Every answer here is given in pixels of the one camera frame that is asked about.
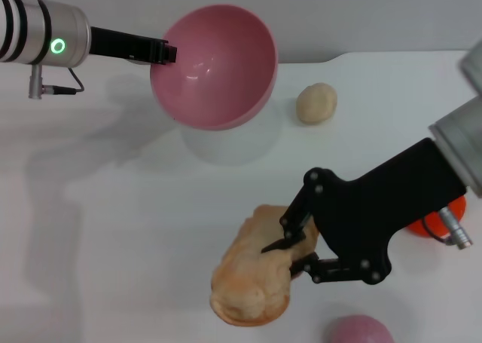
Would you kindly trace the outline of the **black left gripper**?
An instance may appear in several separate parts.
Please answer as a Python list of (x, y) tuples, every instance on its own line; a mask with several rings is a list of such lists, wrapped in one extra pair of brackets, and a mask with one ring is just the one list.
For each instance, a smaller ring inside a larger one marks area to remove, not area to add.
[(132, 35), (99, 27), (90, 27), (89, 54), (134, 60), (147, 64), (166, 65), (174, 63), (177, 48), (167, 41), (140, 35)]

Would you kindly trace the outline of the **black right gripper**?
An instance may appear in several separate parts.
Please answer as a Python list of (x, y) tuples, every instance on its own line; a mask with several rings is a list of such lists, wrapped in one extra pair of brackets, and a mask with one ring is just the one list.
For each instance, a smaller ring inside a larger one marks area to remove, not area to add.
[(388, 256), (392, 236), (466, 191), (429, 138), (354, 180), (313, 168), (279, 219), (283, 238), (261, 252), (288, 250), (306, 240), (304, 228), (312, 219), (337, 259), (319, 259), (311, 253), (293, 261), (292, 277), (308, 273), (314, 283), (378, 284), (392, 270)]

